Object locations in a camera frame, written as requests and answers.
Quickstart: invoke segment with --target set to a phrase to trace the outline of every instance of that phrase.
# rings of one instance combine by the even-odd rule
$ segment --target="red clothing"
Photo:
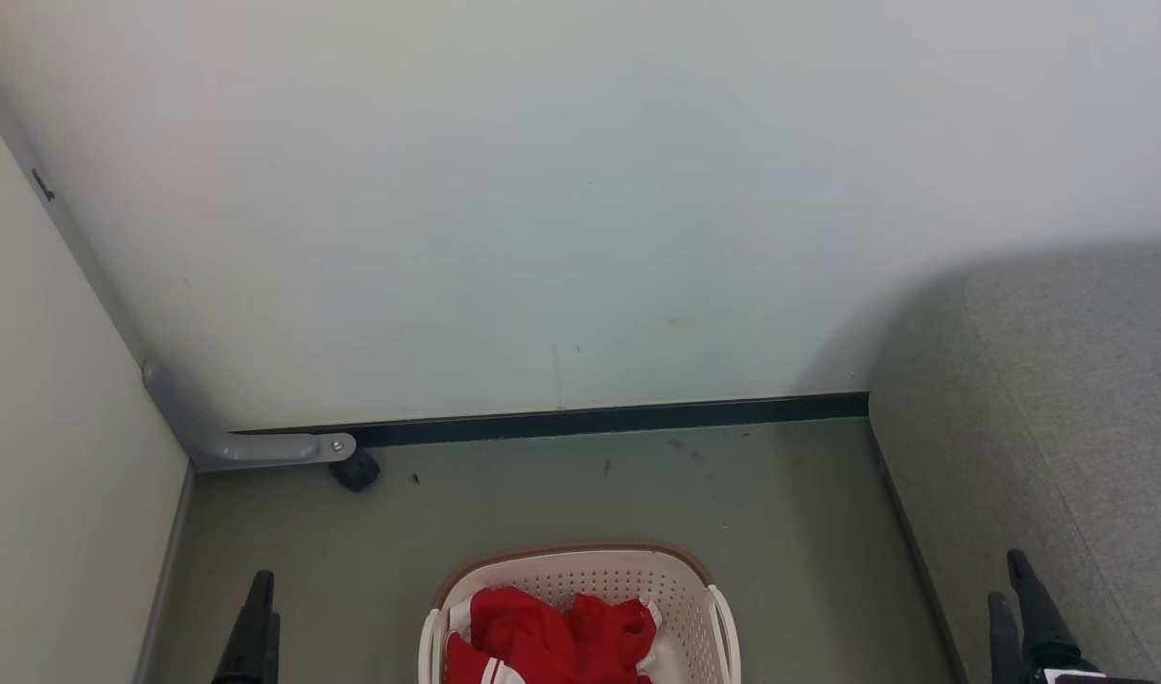
[[[450,628],[471,640],[450,633],[445,684],[650,684],[635,667],[657,624],[637,600],[608,606],[578,593],[560,614],[520,589],[482,589],[450,611]]]

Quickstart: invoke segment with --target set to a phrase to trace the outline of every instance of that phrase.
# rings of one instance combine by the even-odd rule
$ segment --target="gray upholstered bench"
[[[1029,259],[902,318],[871,423],[967,681],[1027,552],[1089,658],[1161,682],[1161,245]]]

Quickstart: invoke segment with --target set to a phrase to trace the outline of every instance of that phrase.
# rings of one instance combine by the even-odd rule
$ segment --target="basket rim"
[[[534,556],[571,554],[577,553],[577,550],[652,550],[652,553],[666,554],[680,560],[680,562],[686,563],[690,567],[690,570],[693,570],[694,575],[698,575],[698,578],[704,582],[704,588],[711,588],[712,584],[715,584],[712,573],[707,571],[704,563],[698,562],[698,559],[694,557],[690,550],[685,550],[680,546],[669,545],[666,541],[652,540],[586,540],[575,541],[571,542],[571,545],[532,546],[527,549],[507,550],[507,553],[504,554],[497,554],[468,563],[466,567],[455,571],[454,575],[449,576],[449,578],[441,585],[441,589],[437,590],[437,597],[433,598],[432,606],[438,611],[446,610],[445,603],[447,595],[453,592],[455,585],[459,584],[463,577],[470,575],[473,571],[479,570],[481,567],[489,567],[489,564],[497,564]]]

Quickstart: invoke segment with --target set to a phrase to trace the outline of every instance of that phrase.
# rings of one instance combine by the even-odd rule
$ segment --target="white plastic basket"
[[[441,684],[449,607],[484,588],[519,588],[556,609],[590,593],[606,603],[650,598],[663,620],[654,684],[741,684],[741,648],[724,595],[685,550],[650,541],[524,550],[463,568],[437,595],[420,632],[420,684]]]

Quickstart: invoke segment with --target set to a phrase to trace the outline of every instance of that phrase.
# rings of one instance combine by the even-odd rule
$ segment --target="floor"
[[[151,684],[208,682],[252,573],[276,575],[281,681],[416,681],[438,585],[469,561],[592,538],[665,540],[731,605],[745,683],[953,681],[866,419],[374,453],[199,477]]]

